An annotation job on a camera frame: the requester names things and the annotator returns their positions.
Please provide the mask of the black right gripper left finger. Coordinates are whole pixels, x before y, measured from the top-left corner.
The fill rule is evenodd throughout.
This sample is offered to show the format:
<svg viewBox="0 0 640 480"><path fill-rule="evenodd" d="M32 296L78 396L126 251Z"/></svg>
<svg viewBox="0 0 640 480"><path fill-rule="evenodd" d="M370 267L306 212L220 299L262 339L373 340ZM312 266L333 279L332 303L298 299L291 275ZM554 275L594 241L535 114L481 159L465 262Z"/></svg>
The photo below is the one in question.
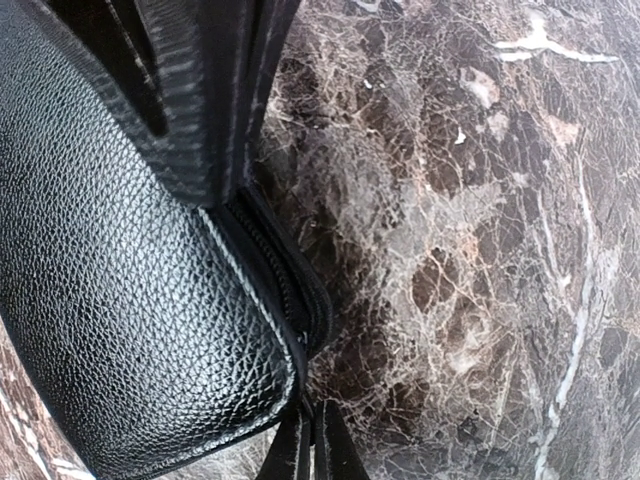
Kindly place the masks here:
<svg viewBox="0 0 640 480"><path fill-rule="evenodd" d="M308 399L283 417L256 480L309 480L314 415Z"/></svg>

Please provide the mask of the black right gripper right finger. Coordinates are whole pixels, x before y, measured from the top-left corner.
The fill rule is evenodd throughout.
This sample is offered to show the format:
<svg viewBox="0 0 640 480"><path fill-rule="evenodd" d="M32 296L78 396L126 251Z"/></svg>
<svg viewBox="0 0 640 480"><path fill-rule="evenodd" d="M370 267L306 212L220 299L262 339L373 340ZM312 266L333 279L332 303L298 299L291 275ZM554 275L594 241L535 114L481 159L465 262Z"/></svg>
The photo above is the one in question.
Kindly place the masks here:
<svg viewBox="0 0 640 480"><path fill-rule="evenodd" d="M314 428L316 479L370 479L335 401L316 404Z"/></svg>

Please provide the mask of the black zippered tool case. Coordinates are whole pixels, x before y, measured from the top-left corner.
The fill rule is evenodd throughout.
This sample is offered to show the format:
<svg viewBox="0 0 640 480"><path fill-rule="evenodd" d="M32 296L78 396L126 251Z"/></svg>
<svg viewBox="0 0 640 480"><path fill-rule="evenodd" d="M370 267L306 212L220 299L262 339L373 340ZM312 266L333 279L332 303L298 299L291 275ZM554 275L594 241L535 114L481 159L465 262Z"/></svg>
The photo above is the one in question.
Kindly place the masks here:
<svg viewBox="0 0 640 480"><path fill-rule="evenodd" d="M1 5L1 318L98 479L306 399L327 293L251 179L294 1Z"/></svg>

